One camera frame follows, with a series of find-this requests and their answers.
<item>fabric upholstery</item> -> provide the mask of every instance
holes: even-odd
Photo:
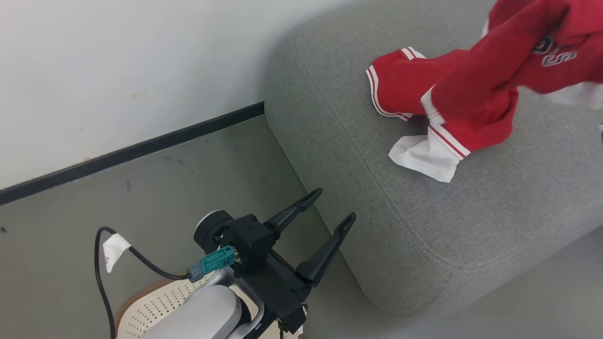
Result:
[[[509,140],[472,153],[451,183],[388,158],[424,122],[378,115],[364,71],[413,46],[469,48],[493,1],[375,0],[297,29],[271,62],[265,110],[368,298],[401,318],[466,305],[603,224],[601,114],[523,90]]]

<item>white cable label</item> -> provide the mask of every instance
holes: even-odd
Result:
[[[105,264],[107,264],[108,273],[111,273],[113,265],[115,265],[121,254],[129,249],[130,246],[130,243],[118,233],[112,235],[103,243],[103,252],[105,253]]]

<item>cable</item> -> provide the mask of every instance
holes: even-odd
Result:
[[[107,310],[107,316],[109,317],[109,331],[111,332],[111,339],[115,339],[115,321],[113,319],[113,312],[111,312],[111,304],[109,304],[109,298],[107,298],[107,293],[105,293],[105,288],[103,287],[103,281],[101,280],[101,267],[100,267],[100,258],[99,258],[99,248],[101,247],[101,234],[103,231],[107,231],[111,234],[116,234],[113,229],[107,226],[103,226],[98,229],[96,232],[96,239],[94,240],[94,273],[96,274],[96,284],[98,285],[98,290],[101,292],[101,297],[103,298],[103,302],[105,303],[105,309]]]
[[[103,298],[103,302],[105,304],[105,309],[107,310],[107,317],[109,318],[109,331],[111,335],[111,339],[115,339],[115,320],[113,319],[113,312],[111,311],[111,304],[109,304],[109,298],[107,298],[107,293],[103,287],[103,281],[101,279],[101,267],[100,267],[100,247],[101,247],[101,234],[103,231],[108,233],[117,234],[117,232],[111,227],[103,226],[98,229],[96,232],[96,238],[94,240],[94,273],[96,274],[96,284],[98,285],[98,290],[101,293],[101,297]],[[171,280],[185,280],[189,279],[190,274],[184,275],[174,275],[167,273],[161,270],[159,267],[153,265],[147,258],[145,258],[140,252],[138,252],[134,247],[130,246],[130,252],[135,255],[143,264],[145,264],[148,268],[152,269],[155,273],[160,276],[171,279]]]
[[[285,339],[285,325],[283,325],[279,320],[279,331],[280,331],[280,339]]]
[[[160,276],[167,278],[169,280],[185,280],[191,277],[190,274],[183,274],[181,276],[174,275],[165,271],[162,271],[159,267],[153,265],[147,258],[145,258],[139,251],[137,251],[134,247],[129,248],[130,252],[134,254],[143,264],[145,264],[148,268],[152,269],[155,273]]]

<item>clothing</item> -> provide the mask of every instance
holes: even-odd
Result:
[[[459,160],[510,135],[517,86],[603,108],[603,1],[499,0],[484,32],[469,51],[422,60],[406,48],[369,68],[381,114],[430,120],[427,138],[405,136],[394,146],[395,163],[449,182]]]

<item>connector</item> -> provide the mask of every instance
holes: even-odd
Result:
[[[196,282],[201,280],[206,274],[221,270],[235,263],[238,254],[234,247],[225,246],[217,251],[205,256],[200,263],[186,269],[190,274],[189,280]]]

